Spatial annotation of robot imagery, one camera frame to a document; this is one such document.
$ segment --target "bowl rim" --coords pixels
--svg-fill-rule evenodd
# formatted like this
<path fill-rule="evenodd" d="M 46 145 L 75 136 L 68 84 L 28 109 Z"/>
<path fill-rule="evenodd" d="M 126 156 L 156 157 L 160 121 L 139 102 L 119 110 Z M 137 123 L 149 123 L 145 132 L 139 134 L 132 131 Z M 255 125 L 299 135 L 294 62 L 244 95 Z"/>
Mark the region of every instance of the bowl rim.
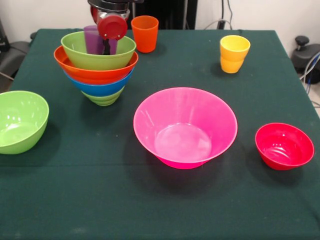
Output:
<path fill-rule="evenodd" d="M 80 82 L 80 81 L 77 81 L 75 80 L 74 78 L 72 78 L 65 70 L 64 71 L 64 74 L 72 81 L 72 82 L 75 82 L 76 84 L 80 84 L 82 86 L 89 86 L 89 87 L 106 87 L 106 86 L 112 86 L 112 85 L 115 85 L 115 84 L 118 84 L 122 81 L 125 81 L 127 78 L 130 78 L 133 71 L 135 70 L 135 68 L 132 68 L 131 71 L 122 79 L 118 80 L 118 81 L 114 81 L 114 82 L 111 82 L 111 83 L 107 83 L 107 84 L 87 84 L 87 83 L 83 83 L 83 82 Z"/>
<path fill-rule="evenodd" d="M 148 19 L 152 19 L 152 20 L 155 20 L 156 22 L 156 25 L 153 26 L 153 27 L 150 27 L 150 28 L 141 28 L 141 27 L 137 27 L 134 25 L 134 22 L 138 19 L 142 19 L 142 18 L 148 18 Z M 154 30 L 154 29 L 158 29 L 159 28 L 159 20 L 154 17 L 154 16 L 149 16 L 149 15 L 140 15 L 140 16 L 136 16 L 134 17 L 132 20 L 131 20 L 131 27 L 132 28 L 135 28 L 139 31 L 143 31 L 143 32 L 146 32 L 146 31 L 150 31 L 150 30 Z"/>
<path fill-rule="evenodd" d="M 48 105 L 48 102 L 46 101 L 46 99 L 35 93 L 35 92 L 32 92 L 32 91 L 25 91 L 25 90 L 13 90 L 13 91 L 6 91 L 6 92 L 3 92 L 3 93 L 0 93 L 0 97 L 3 96 L 3 95 L 12 95 L 12 94 L 18 94 L 18 93 L 27 93 L 29 95 L 33 95 L 33 96 L 36 96 L 37 98 L 40 98 L 44 103 L 45 103 L 45 106 L 46 106 L 46 116 L 45 116 L 45 120 L 43 121 L 43 123 L 37 128 L 37 130 L 35 132 L 33 132 L 32 134 L 26 136 L 25 138 L 23 139 L 20 139 L 19 141 L 15 141 L 13 143 L 10 143 L 10 144 L 7 144 L 7 145 L 0 145 L 0 148 L 6 148 L 6 147 L 9 147 L 9 146 L 13 146 L 15 144 L 19 144 L 21 142 L 23 142 L 24 140 L 26 139 L 29 139 L 30 137 L 32 137 L 33 135 L 35 135 L 37 132 L 39 132 L 40 129 L 42 129 L 42 127 L 48 122 L 48 118 L 49 118 L 49 112 L 50 112 L 50 108 L 49 108 L 49 105 Z"/>
<path fill-rule="evenodd" d="M 265 155 L 265 153 L 261 150 L 260 146 L 259 146 L 258 143 L 257 143 L 257 137 L 258 137 L 259 132 L 260 132 L 263 128 L 265 128 L 265 127 L 267 127 L 267 126 L 270 126 L 270 125 L 288 126 L 288 127 L 291 127 L 291 128 L 293 128 L 293 129 L 297 130 L 298 132 L 301 132 L 303 135 L 305 135 L 306 138 L 309 140 L 309 143 L 311 144 L 311 147 L 312 147 L 312 155 L 311 155 L 311 157 L 310 157 L 309 159 L 307 159 L 306 161 L 304 161 L 304 162 L 302 162 L 302 163 L 299 163 L 299 164 L 286 164 L 286 163 L 283 163 L 283 162 L 276 161 L 276 160 L 274 160 L 273 158 L 270 158 L 270 157 L 268 157 L 267 155 Z M 269 159 L 270 161 L 272 161 L 272 162 L 274 162 L 274 163 L 277 163 L 277 164 L 279 164 L 279 165 L 286 166 L 286 167 L 293 167 L 293 168 L 295 168 L 295 167 L 303 166 L 303 165 L 307 164 L 308 162 L 310 162 L 311 159 L 312 159 L 312 158 L 314 157 L 314 155 L 315 155 L 315 146 L 314 146 L 314 143 L 312 142 L 311 138 L 310 138 L 304 131 L 302 131 L 301 129 L 297 128 L 296 126 L 293 126 L 293 125 L 291 125 L 291 124 L 284 123 L 284 122 L 270 122 L 270 123 L 267 123 L 267 124 L 262 125 L 262 126 L 259 127 L 259 129 L 256 131 L 255 137 L 254 137 L 254 141 L 255 141 L 255 146 L 256 146 L 256 148 L 258 149 L 258 151 L 259 151 L 265 158 Z"/>
<path fill-rule="evenodd" d="M 58 47 L 54 50 L 54 52 L 53 52 L 54 59 L 55 59 L 59 64 L 63 65 L 65 68 L 68 67 L 68 68 L 73 69 L 73 70 L 76 70 L 76 71 L 88 72 L 88 73 L 111 73 L 111 72 L 118 72 L 118 71 L 120 71 L 120 70 L 121 70 L 121 71 L 122 71 L 122 70 L 126 70 L 126 69 L 128 69 L 128 68 L 130 68 L 130 67 L 132 67 L 132 66 L 134 67 L 134 66 L 137 64 L 138 60 L 139 60 L 139 54 L 138 54 L 136 51 L 134 51 L 131 58 L 133 58 L 134 56 L 136 56 L 136 60 L 134 61 L 134 63 L 132 63 L 132 64 L 130 64 L 130 65 L 128 65 L 128 66 L 125 66 L 125 67 L 122 67 L 122 68 L 113 69 L 113 70 L 89 70 L 89 69 L 83 69 L 83 68 L 78 68 L 78 67 L 75 67 L 75 66 L 71 66 L 71 65 L 68 65 L 68 64 L 60 61 L 60 60 L 58 59 L 58 57 L 57 57 L 57 52 L 60 51 L 61 49 L 65 52 L 65 55 L 66 55 L 67 59 L 69 59 L 69 57 L 68 57 L 68 55 L 67 55 L 67 53 L 66 53 L 66 51 L 65 51 L 65 49 L 64 49 L 64 46 L 60 45 L 60 46 L 58 46 Z"/>
<path fill-rule="evenodd" d="M 71 32 L 71 33 L 69 33 L 69 34 L 67 34 L 67 35 L 64 35 L 64 36 L 61 38 L 61 40 L 60 40 L 60 43 L 61 43 L 62 47 L 68 49 L 69 51 L 71 51 L 71 52 L 73 52 L 73 53 L 75 53 L 75 54 L 80 54 L 80 55 L 87 56 L 87 57 L 90 57 L 90 58 L 93 58 L 93 57 L 94 57 L 94 58 L 105 59 L 105 60 L 106 60 L 106 59 L 121 58 L 121 57 L 123 57 L 124 55 L 127 55 L 127 54 L 129 54 L 129 53 L 131 53 L 131 52 L 134 52 L 134 51 L 136 50 L 136 48 L 137 48 L 137 44 L 136 44 L 136 42 L 135 42 L 133 39 L 131 39 L 131 38 L 128 37 L 128 36 L 123 36 L 122 39 L 128 39 L 129 41 L 131 41 L 131 42 L 134 44 L 134 48 L 131 49 L 130 51 L 126 51 L 126 52 L 124 52 L 124 53 L 114 54 L 114 55 L 107 55 L 108 58 L 106 58 L 106 55 L 97 55 L 97 54 L 89 54 L 89 53 L 79 52 L 79 51 L 76 51 L 76 50 L 71 49 L 70 47 L 68 47 L 68 46 L 66 46 L 66 45 L 64 44 L 64 40 L 65 40 L 67 37 L 69 37 L 69 36 L 71 36 L 71 35 L 77 35 L 77 34 L 80 34 L 80 33 L 85 34 L 85 31 L 76 31 L 76 32 Z"/>
<path fill-rule="evenodd" d="M 210 157 L 207 157 L 207 158 L 204 158 L 204 159 L 201 159 L 201 160 L 195 160 L 195 161 L 189 161 L 189 162 L 183 162 L 183 161 L 179 161 L 179 160 L 175 160 L 175 159 L 168 159 L 166 157 L 162 157 L 161 155 L 157 154 L 155 151 L 152 151 L 151 149 L 149 149 L 142 141 L 141 141 L 141 138 L 138 137 L 137 135 L 137 131 L 136 131 L 136 121 L 137 121 L 137 118 L 136 118 L 136 115 L 138 113 L 138 111 L 140 110 L 140 108 L 142 107 L 143 103 L 146 102 L 151 96 L 153 95 L 157 95 L 159 93 L 162 93 L 162 92 L 167 92 L 167 91 L 172 91 L 173 89 L 193 89 L 193 90 L 196 90 L 198 92 L 202 92 L 204 94 L 207 94 L 207 95 L 210 95 L 216 99 L 219 99 L 223 105 L 225 105 L 229 110 L 230 112 L 232 113 L 232 117 L 234 119 L 234 123 L 235 123 L 235 131 L 234 131 L 234 135 L 230 141 L 230 143 L 222 150 L 220 151 L 219 153 L 216 153 L 215 155 L 213 156 L 210 156 Z M 199 88 L 195 88 L 195 87 L 184 87 L 184 86 L 180 86 L 180 87 L 170 87 L 170 88 L 166 88 L 166 89 L 163 89 L 163 90 L 160 90 L 160 91 L 156 91 L 154 92 L 153 94 L 149 95 L 147 98 L 145 98 L 140 104 L 139 106 L 137 107 L 137 109 L 135 110 L 135 113 L 134 113 L 134 116 L 133 116 L 133 131 L 134 131 L 134 134 L 136 136 L 136 138 L 138 139 L 138 141 L 141 143 L 141 145 L 146 149 L 148 150 L 150 153 L 152 153 L 153 155 L 155 155 L 156 157 L 159 157 L 161 159 L 165 159 L 169 162 L 173 162 L 173 163 L 180 163 L 180 164 L 196 164 L 196 163 L 202 163 L 202 162 L 207 162 L 211 159 L 214 159 L 218 156 L 220 156 L 221 154 L 223 154 L 225 151 L 227 151 L 231 145 L 234 143 L 237 135 L 238 135 L 238 121 L 237 121 L 237 117 L 236 117 L 236 114 L 235 112 L 233 111 L 233 109 L 220 97 L 218 97 L 217 95 L 209 92 L 209 91 L 205 91 L 205 90 L 202 90 L 202 89 L 199 89 Z"/>

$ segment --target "blue bowl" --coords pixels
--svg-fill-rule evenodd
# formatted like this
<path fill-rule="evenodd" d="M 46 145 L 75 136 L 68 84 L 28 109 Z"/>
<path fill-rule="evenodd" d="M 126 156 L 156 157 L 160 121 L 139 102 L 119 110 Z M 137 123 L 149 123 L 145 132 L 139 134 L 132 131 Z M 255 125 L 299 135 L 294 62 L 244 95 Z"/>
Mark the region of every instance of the blue bowl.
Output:
<path fill-rule="evenodd" d="M 134 69 L 132 69 L 127 76 L 125 76 L 123 79 L 119 81 L 104 85 L 82 83 L 71 78 L 66 72 L 64 73 L 72 81 L 72 83 L 82 92 L 95 97 L 104 97 L 119 92 L 127 84 L 133 71 Z"/>

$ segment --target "red bowl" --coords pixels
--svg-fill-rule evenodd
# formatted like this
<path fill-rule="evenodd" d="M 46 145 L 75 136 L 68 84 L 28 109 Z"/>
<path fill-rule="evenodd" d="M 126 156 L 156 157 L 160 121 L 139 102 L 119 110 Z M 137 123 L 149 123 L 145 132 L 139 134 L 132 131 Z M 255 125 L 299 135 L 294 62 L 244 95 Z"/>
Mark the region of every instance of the red bowl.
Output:
<path fill-rule="evenodd" d="M 315 154 L 311 139 L 300 129 L 285 123 L 269 123 L 255 134 L 263 161 L 275 170 L 290 170 L 307 164 Z"/>
<path fill-rule="evenodd" d="M 123 68 L 114 70 L 87 70 L 75 67 L 69 60 L 64 48 L 59 46 L 54 51 L 54 58 L 60 67 L 74 80 L 91 85 L 111 84 L 123 79 L 135 67 L 139 56 L 136 52 L 133 53 L 128 65 Z"/>

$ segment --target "stack of bowls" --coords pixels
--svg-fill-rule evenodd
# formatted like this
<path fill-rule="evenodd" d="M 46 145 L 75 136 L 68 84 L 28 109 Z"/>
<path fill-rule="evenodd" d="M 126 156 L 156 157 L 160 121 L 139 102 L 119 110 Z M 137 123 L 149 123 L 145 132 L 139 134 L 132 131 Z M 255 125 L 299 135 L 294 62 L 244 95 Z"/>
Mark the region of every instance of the stack of bowls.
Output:
<path fill-rule="evenodd" d="M 88 54 L 83 31 L 61 39 L 54 58 L 66 76 L 92 102 L 99 106 L 113 104 L 130 79 L 139 56 L 136 43 L 125 36 L 118 41 L 116 54 Z"/>

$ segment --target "yellow cup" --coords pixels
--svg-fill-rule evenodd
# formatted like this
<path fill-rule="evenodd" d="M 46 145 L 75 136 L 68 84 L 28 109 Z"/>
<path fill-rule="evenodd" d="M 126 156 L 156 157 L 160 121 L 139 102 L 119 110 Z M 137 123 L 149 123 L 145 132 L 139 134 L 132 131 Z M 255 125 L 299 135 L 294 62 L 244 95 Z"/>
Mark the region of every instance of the yellow cup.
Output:
<path fill-rule="evenodd" d="M 244 63 L 250 49 L 250 42 L 243 36 L 228 35 L 220 40 L 221 68 L 228 74 L 235 74 Z"/>

